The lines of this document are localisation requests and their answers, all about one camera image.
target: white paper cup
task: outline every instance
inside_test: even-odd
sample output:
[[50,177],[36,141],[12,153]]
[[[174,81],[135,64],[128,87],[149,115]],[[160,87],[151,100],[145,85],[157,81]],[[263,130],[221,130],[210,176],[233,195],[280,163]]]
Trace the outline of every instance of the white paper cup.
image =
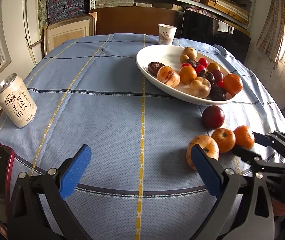
[[158,44],[171,45],[177,28],[166,24],[158,24]]

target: cherry tomato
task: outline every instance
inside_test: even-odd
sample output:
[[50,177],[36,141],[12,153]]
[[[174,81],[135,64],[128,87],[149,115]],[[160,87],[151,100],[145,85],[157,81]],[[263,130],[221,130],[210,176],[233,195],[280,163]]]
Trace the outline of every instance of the cherry tomato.
[[222,80],[219,81],[219,82],[217,83],[217,86],[219,86],[219,87],[221,87],[221,88],[224,88],[224,87],[223,87],[223,81],[222,81]]
[[204,57],[200,58],[198,60],[198,62],[200,63],[200,65],[203,65],[204,67],[207,67],[208,66],[208,60],[205,59]]
[[192,65],[189,64],[189,63],[183,63],[180,68],[183,68],[183,67],[185,67],[185,66],[191,66],[191,67],[192,67]]
[[206,70],[206,67],[203,66],[203,65],[198,65],[198,66],[196,67],[196,72],[197,72],[197,74],[199,74],[199,72],[202,71],[202,70]]

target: white oval plate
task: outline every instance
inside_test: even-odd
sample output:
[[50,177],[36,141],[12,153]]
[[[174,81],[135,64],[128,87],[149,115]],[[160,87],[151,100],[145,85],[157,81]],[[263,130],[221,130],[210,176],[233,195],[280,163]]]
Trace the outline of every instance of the white oval plate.
[[[196,105],[224,105],[228,104],[234,100],[235,95],[230,95],[227,93],[227,97],[225,101],[213,101],[210,97],[206,98],[198,98],[190,94],[189,85],[185,85],[180,82],[180,84],[174,88],[165,85],[160,82],[156,77],[151,75],[148,72],[148,64],[150,62],[160,62],[165,64],[166,66],[170,66],[176,72],[179,72],[181,62],[179,57],[184,50],[184,47],[173,46],[173,45],[152,45],[143,48],[137,53],[136,63],[140,71],[145,75],[145,77],[153,83],[156,87],[168,93],[169,95],[181,99],[183,101],[196,104]],[[197,53],[196,61],[198,61],[201,57],[205,57],[208,60],[208,63],[215,62],[208,56],[205,56],[201,53]],[[223,75],[229,74],[229,72],[220,64],[220,71]]]

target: beverage can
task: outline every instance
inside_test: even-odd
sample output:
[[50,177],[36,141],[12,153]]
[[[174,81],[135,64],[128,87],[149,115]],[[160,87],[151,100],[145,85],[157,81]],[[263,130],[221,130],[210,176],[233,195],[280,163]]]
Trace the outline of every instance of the beverage can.
[[0,83],[0,105],[17,127],[26,126],[36,114],[36,104],[16,73]]

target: checkered tablecloth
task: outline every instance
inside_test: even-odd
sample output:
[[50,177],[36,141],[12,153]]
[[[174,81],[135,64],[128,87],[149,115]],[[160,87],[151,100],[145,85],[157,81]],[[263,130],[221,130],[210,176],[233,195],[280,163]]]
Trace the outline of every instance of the checkered tablecloth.
[[[145,79],[135,57],[158,37],[138,34],[91,36],[53,49],[25,84],[37,105],[33,121],[17,128],[2,114],[0,143],[16,153],[11,190],[20,172],[38,175],[59,167],[87,144],[87,167],[67,203],[95,240],[187,240],[215,198],[185,159],[188,143],[211,134],[201,125],[205,106],[173,98]],[[192,46],[230,72],[244,89],[221,106],[225,127],[249,125],[255,132],[285,132],[285,120],[256,76],[220,46],[175,39]],[[255,145],[263,159],[279,161],[272,149]],[[220,163],[241,174],[249,166],[231,153]],[[224,230],[231,226],[240,198]],[[60,232],[44,202],[54,231]]]

